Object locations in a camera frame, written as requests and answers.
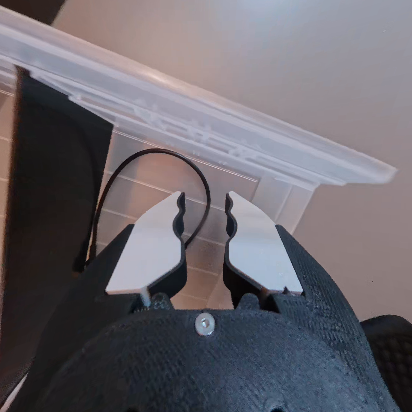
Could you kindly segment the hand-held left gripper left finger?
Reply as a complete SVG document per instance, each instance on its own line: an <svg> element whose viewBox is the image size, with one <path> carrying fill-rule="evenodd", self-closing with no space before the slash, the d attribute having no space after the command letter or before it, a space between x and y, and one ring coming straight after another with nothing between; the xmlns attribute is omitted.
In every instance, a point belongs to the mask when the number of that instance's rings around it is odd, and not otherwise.
<svg viewBox="0 0 412 412"><path fill-rule="evenodd" d="M129 224L105 247L111 258L107 295L175 296L187 282L185 194L175 192Z"/></svg>

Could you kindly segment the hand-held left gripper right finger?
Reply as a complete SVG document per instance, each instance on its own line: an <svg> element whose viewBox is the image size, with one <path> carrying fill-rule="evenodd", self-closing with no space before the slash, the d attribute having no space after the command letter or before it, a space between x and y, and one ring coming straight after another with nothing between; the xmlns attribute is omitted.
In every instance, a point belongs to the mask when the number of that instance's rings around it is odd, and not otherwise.
<svg viewBox="0 0 412 412"><path fill-rule="evenodd" d="M226 194L228 240L223 282L233 307L245 294L265 305L272 293L301 296L303 287L274 221L261 209L231 191Z"/></svg>

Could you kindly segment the clear plastic bin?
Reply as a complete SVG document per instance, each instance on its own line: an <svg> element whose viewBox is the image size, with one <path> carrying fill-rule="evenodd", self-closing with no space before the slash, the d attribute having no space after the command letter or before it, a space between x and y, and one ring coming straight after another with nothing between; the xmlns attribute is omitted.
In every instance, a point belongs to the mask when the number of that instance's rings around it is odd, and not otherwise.
<svg viewBox="0 0 412 412"><path fill-rule="evenodd" d="M227 308L225 195L234 191L293 233L321 185L386 184L397 169L1 7L1 68L18 66L112 128L97 196L134 152L165 148L203 172L211 210L188 248L178 309Z"/></svg>

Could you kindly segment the black bin divider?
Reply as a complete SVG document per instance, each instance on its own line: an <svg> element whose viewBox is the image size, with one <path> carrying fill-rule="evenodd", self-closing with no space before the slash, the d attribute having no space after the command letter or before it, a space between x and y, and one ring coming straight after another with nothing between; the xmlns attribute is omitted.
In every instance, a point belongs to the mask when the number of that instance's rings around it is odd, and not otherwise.
<svg viewBox="0 0 412 412"><path fill-rule="evenodd" d="M1 404L86 260L113 126L17 69L1 292Z"/></svg>

